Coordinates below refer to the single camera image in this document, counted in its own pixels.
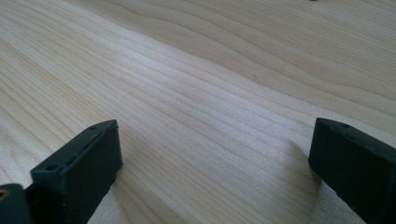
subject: black plastic part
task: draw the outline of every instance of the black plastic part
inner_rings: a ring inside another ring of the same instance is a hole
[[[0,186],[0,223],[33,224],[21,185]]]
[[[309,164],[366,223],[396,223],[396,148],[317,119]]]
[[[31,171],[33,184],[25,190],[25,201],[33,223],[87,223],[121,166],[117,121],[86,129]],[[0,223],[6,223],[2,217]]]

